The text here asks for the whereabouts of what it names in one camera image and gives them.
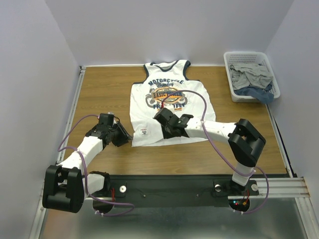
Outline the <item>white printed tank top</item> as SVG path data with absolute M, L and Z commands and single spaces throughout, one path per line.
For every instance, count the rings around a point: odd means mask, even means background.
M 162 106 L 170 107 L 180 117 L 183 114 L 196 118 L 205 116 L 216 120 L 209 94 L 199 80 L 186 77 L 191 65 L 188 60 L 171 63 L 146 63 L 146 79 L 132 84 L 130 94 L 130 120 L 134 130 L 132 146 L 166 146 L 202 142 L 203 138 L 170 137 L 162 132 L 154 119 Z

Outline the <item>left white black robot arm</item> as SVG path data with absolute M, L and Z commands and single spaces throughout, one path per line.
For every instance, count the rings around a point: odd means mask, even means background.
M 120 119 L 112 113 L 95 115 L 98 123 L 84 136 L 78 147 L 57 165 L 50 165 L 44 178 L 42 205 L 46 209 L 77 213 L 86 198 L 111 195 L 107 203 L 113 207 L 115 188 L 111 185 L 110 175 L 106 172 L 88 172 L 92 160 L 112 143 L 122 146 L 131 140 Z

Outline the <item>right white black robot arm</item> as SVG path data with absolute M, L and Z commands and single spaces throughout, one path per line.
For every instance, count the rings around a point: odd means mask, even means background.
M 255 172 L 258 159 L 266 145 L 266 139 L 248 120 L 222 123 L 187 114 L 178 117 L 167 108 L 157 112 L 154 119 L 162 126 L 165 136 L 203 138 L 210 143 L 218 141 L 229 145 L 237 161 L 236 166 L 233 166 L 222 157 L 234 171 L 229 188 L 234 194 L 241 194 L 247 189 L 248 181 Z

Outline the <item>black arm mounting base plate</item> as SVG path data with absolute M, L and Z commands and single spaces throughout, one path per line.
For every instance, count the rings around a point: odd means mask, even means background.
M 246 186 L 231 181 L 231 175 L 112 175 L 111 191 L 98 191 L 99 198 L 131 203 L 135 207 L 228 207 L 229 199 L 258 196 L 252 190 L 255 180 Z

